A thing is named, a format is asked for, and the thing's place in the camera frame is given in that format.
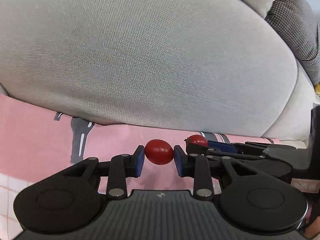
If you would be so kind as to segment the person's left hand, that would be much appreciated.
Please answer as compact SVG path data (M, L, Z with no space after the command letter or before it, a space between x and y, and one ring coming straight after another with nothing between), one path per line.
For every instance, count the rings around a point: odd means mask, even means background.
M303 229L303 235L307 239L319 239L320 233L320 217L319 217L319 202L313 204L309 224Z

